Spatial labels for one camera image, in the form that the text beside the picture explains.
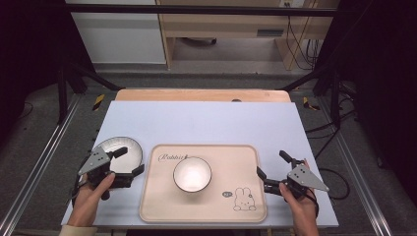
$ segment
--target aluminum rail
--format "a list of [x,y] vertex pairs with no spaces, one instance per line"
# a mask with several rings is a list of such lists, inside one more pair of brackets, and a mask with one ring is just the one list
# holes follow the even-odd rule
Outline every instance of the aluminum rail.
[[201,15],[252,15],[294,17],[336,17],[356,15],[354,11],[320,8],[272,8],[238,6],[192,5],[115,5],[115,4],[43,4],[45,11],[72,13],[131,13],[131,14],[201,14]]
[[[329,108],[328,104],[324,101],[323,98],[319,97],[318,99],[320,107],[324,109],[324,113],[331,122],[331,118],[329,115]],[[364,206],[365,211],[368,213],[368,217],[371,220],[372,226],[375,229],[377,235],[381,236],[390,236],[392,232],[387,224],[386,218],[384,217],[381,209],[375,199],[374,195],[372,194],[371,189],[368,186],[368,183],[365,180],[365,177],[362,175],[361,170],[359,169],[358,165],[356,164],[355,159],[353,158],[352,153],[347,146],[347,143],[341,133],[339,132],[335,137],[338,146],[342,152],[343,162],[349,172],[350,177],[353,180],[353,185],[355,186],[359,198],[362,201],[362,205]]]
[[48,144],[46,145],[45,149],[40,155],[39,160],[37,161],[32,172],[30,173],[30,176],[28,177],[24,187],[21,189],[12,206],[10,207],[9,211],[7,212],[6,216],[2,220],[0,224],[0,235],[9,236],[13,233],[13,230],[15,229],[26,206],[28,205],[31,196],[33,195],[33,192],[40,181],[40,178],[45,172],[46,167],[50,159],[52,158],[53,153],[55,152],[62,137],[64,136],[65,131],[67,130],[71,122],[71,119],[74,117],[80,100],[80,94],[73,95],[70,106],[68,107],[67,117],[60,125],[56,127],[54,133],[49,139]]

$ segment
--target human hand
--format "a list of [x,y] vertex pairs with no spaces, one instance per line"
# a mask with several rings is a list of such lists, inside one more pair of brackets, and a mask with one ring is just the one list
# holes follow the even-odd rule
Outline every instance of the human hand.
[[76,227],[91,227],[95,220],[101,195],[110,188],[114,178],[115,174],[110,173],[95,189],[91,184],[82,186],[67,224]]
[[[316,223],[316,205],[313,201],[305,197],[296,200],[283,183],[279,184],[279,190],[291,208],[296,234],[298,236],[319,235]],[[307,191],[307,195],[312,198],[315,197],[313,192],[310,191]]]

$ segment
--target wooden tray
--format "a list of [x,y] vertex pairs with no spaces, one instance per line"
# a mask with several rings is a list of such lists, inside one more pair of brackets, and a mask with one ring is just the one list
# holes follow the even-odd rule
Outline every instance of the wooden tray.
[[[211,181],[197,193],[179,189],[175,166],[187,156],[204,159]],[[140,206],[147,222],[260,222],[267,216],[258,156],[251,146],[159,145],[153,148]]]

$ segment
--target cabinet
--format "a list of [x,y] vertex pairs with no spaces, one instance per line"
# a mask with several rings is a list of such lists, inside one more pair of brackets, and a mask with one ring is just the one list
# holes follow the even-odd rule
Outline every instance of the cabinet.
[[[66,0],[82,4],[142,4],[153,0]],[[157,14],[72,13],[96,67],[98,64],[165,64]]]
[[[196,6],[243,6],[243,7],[279,7],[279,0],[156,0],[160,5],[196,5]],[[304,8],[337,8],[338,0],[305,0]],[[331,18],[291,17],[291,27],[294,34],[288,34],[288,49],[286,32],[288,17],[282,16],[213,16],[213,15],[159,15],[168,68],[172,62],[173,48],[176,37],[208,37],[208,38],[275,38],[287,70],[294,67],[295,56],[300,52],[296,40],[324,39]]]

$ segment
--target rabbit illustration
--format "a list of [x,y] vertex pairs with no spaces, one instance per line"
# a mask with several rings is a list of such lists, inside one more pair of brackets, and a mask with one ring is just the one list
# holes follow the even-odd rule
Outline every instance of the rabbit illustration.
[[255,210],[255,200],[249,188],[237,188],[234,210]]

